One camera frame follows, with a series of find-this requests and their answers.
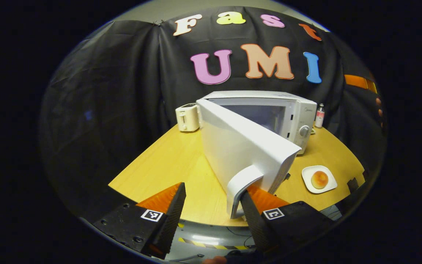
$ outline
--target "hazard tape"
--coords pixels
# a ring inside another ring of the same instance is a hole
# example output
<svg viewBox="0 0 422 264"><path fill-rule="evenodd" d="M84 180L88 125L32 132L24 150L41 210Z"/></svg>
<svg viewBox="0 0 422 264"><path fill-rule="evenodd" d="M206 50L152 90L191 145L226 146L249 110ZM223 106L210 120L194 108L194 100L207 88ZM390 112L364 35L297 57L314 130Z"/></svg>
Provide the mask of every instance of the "hazard tape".
<svg viewBox="0 0 422 264"><path fill-rule="evenodd" d="M192 244L195 245L197 247L202 247L202 248L208 248L208 249L239 249L239 250L244 250L244 249L253 249L255 247L255 245L252 246L223 246L223 245L211 245L211 244L204 244L201 242L196 242L196 241L191 241L188 239L184 239L182 237L179 237L179 241L183 242L183 243L187 243L187 244Z"/></svg>

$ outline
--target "wooden table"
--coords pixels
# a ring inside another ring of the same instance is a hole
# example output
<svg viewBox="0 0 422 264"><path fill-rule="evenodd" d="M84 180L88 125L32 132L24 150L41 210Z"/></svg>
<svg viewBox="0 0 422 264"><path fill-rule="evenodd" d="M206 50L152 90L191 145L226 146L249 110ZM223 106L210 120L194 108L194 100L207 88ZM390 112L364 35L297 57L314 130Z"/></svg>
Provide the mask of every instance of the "wooden table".
<svg viewBox="0 0 422 264"><path fill-rule="evenodd" d="M359 186L364 169L352 152L324 128L314 127L303 155L295 158L289 173L275 194L287 202L305 201L317 210L325 209L347 197L347 182L354 177ZM309 192L302 169L323 165L330 169L338 187L321 194ZM180 132L177 126L154 142L128 165L109 186L140 202L178 182L184 182L186 199L181 218L215 226L247 226L243 219L229 219L226 193L204 156L201 131Z"/></svg>

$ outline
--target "bun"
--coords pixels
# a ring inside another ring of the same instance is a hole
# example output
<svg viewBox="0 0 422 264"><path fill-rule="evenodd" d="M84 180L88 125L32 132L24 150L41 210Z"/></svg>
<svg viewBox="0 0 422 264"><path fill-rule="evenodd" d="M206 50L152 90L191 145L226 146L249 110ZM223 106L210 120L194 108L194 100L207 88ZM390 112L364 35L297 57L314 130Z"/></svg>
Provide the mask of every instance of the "bun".
<svg viewBox="0 0 422 264"><path fill-rule="evenodd" d="M325 172L317 171L311 179L312 186L317 189L322 189L328 184L328 176Z"/></svg>

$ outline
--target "white plate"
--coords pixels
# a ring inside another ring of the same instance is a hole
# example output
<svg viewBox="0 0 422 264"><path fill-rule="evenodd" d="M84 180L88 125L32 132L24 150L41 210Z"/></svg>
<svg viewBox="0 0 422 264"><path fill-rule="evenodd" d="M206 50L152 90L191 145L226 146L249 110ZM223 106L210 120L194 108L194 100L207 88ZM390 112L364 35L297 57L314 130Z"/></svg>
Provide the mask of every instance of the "white plate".
<svg viewBox="0 0 422 264"><path fill-rule="evenodd" d="M325 172L328 176L328 183L327 186L325 186L322 189L317 189L315 187L312 186L312 176L314 175L315 172L317 171L322 171ZM330 191L335 189L338 184L336 183L335 177L333 177L332 172L330 172L330 170L322 165L317 165L317 166L311 166L311 167L306 167L302 170L302 179L304 179L305 182L305 186L307 187L307 189L315 194L321 194L324 193L326 191Z"/></svg>

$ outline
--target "hand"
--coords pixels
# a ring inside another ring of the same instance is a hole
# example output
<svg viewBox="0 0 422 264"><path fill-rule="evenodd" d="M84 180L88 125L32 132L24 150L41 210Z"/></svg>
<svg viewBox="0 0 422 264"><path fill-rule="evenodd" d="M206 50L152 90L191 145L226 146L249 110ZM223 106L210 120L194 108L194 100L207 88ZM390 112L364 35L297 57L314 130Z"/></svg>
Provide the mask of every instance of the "hand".
<svg viewBox="0 0 422 264"><path fill-rule="evenodd" d="M375 99L375 102L377 103L377 105L379 106L379 108L382 107L382 101L380 100L379 97L377 97ZM379 116L380 117L384 117L384 112L382 111L382 109L379 109ZM382 127L382 128L384 127L384 123L383 122L380 122L380 127Z"/></svg>
<svg viewBox="0 0 422 264"><path fill-rule="evenodd" d="M203 264L226 264L227 259L222 256L216 256L213 259L205 259Z"/></svg>

